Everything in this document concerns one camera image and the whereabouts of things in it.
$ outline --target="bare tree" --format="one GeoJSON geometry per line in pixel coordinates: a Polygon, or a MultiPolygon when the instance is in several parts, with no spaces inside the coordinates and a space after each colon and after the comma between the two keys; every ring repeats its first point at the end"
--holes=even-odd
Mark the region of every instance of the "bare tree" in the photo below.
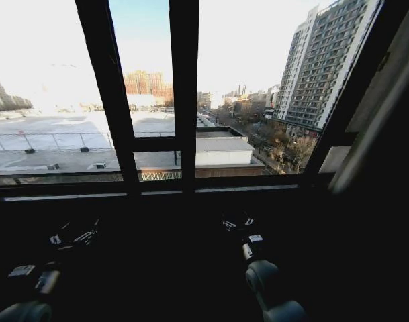
{"type": "Polygon", "coordinates": [[[310,137],[299,138],[288,145],[295,153],[292,162],[293,170],[295,172],[300,173],[300,170],[306,167],[315,145],[316,138],[310,137]]]}

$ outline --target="glass pane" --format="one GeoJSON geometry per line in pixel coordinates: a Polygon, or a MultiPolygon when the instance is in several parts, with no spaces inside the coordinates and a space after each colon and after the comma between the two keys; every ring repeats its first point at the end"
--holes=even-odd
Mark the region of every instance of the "glass pane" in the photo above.
{"type": "Polygon", "coordinates": [[[107,170],[119,166],[75,2],[0,1],[0,175],[107,170]]]}
{"type": "Polygon", "coordinates": [[[199,5],[196,177],[303,172],[379,1],[199,5]]]}
{"type": "Polygon", "coordinates": [[[110,0],[134,134],[175,136],[169,0],[110,0]]]}
{"type": "Polygon", "coordinates": [[[140,181],[173,180],[182,177],[180,151],[135,152],[140,181]]]}

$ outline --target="rooftop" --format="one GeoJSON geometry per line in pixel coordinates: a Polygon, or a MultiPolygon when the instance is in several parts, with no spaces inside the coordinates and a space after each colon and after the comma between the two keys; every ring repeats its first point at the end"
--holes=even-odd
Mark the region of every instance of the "rooftop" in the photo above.
{"type": "Polygon", "coordinates": [[[254,151],[242,138],[197,138],[197,152],[254,151]]]}

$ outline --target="window mullion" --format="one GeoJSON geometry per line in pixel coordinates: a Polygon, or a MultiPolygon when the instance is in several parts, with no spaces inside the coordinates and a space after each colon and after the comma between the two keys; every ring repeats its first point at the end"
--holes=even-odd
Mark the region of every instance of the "window mullion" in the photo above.
{"type": "Polygon", "coordinates": [[[195,186],[199,1],[170,0],[176,139],[182,153],[184,192],[195,186]]]}
{"type": "Polygon", "coordinates": [[[75,0],[101,100],[129,195],[138,195],[134,132],[107,0],[75,0]]]}

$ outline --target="flat rooftop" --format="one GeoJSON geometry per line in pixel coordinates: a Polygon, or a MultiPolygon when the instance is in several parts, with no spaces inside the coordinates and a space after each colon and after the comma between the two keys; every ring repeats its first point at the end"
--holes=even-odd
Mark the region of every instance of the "flat rooftop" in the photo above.
{"type": "MultiPolygon", "coordinates": [[[[8,119],[0,117],[0,174],[103,172],[120,169],[104,112],[27,117],[18,114],[16,117],[12,111],[8,116],[8,119]],[[35,153],[24,152],[29,144],[36,150],[35,153]],[[87,146],[89,152],[80,152],[83,146],[87,146]],[[104,163],[106,168],[97,169],[96,163],[104,163]],[[49,170],[48,166],[52,164],[58,164],[59,169],[49,170]]],[[[174,135],[172,113],[137,112],[132,113],[132,121],[136,136],[174,135]]],[[[228,127],[200,127],[197,128],[197,151],[254,150],[241,137],[241,133],[228,127]]],[[[181,167],[181,157],[178,155],[175,162],[173,151],[136,152],[134,157],[139,170],[181,167]]]]}
{"type": "Polygon", "coordinates": [[[254,151],[255,148],[242,138],[197,138],[197,152],[254,151]]]}

